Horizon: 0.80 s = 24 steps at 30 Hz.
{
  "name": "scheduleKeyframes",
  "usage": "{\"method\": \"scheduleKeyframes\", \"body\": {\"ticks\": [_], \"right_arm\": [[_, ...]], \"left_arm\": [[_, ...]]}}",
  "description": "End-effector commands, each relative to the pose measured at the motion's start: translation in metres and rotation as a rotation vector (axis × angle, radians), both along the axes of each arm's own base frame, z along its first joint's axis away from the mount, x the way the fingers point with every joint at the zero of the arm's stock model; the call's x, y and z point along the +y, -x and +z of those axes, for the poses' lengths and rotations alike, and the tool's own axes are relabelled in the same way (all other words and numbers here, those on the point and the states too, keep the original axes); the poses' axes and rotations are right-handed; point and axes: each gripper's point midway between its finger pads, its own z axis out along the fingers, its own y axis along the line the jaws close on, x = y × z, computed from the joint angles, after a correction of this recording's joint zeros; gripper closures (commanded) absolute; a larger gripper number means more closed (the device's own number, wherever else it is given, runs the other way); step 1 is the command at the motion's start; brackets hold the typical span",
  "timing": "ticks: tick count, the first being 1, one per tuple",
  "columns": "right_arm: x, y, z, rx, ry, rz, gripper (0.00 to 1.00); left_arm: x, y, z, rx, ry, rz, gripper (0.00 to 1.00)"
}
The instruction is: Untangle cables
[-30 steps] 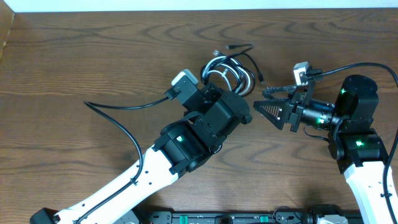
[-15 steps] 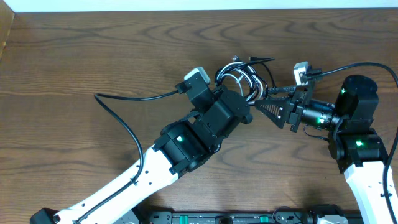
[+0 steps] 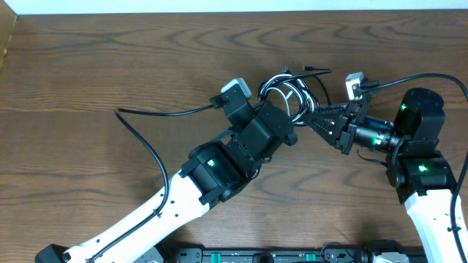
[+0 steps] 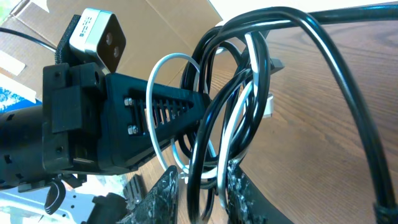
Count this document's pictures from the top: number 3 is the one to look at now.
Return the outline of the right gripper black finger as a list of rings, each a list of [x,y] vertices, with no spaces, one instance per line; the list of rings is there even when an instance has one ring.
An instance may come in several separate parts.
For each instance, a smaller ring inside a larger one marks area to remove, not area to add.
[[[348,106],[348,103],[332,104],[321,107],[317,113],[319,115],[343,115],[346,112]]]
[[[341,133],[341,113],[313,112],[303,116],[303,122],[334,146]]]

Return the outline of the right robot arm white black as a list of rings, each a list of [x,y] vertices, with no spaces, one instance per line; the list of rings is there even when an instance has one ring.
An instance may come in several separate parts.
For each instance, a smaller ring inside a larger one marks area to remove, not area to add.
[[[458,180],[437,150],[445,122],[443,98],[426,88],[408,90],[394,121],[368,115],[370,98],[323,107],[303,122],[349,154],[354,145],[385,153],[389,184],[415,225],[429,262],[466,262],[467,228]]]

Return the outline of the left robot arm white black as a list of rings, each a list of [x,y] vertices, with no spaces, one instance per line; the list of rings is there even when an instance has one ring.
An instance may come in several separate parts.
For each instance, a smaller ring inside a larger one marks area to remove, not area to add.
[[[270,102],[249,114],[235,114],[219,138],[195,148],[189,159],[148,201],[102,234],[70,248],[50,244],[36,262],[135,262],[145,252],[220,202],[240,193],[256,178],[267,159],[282,145],[294,145],[290,117]]]

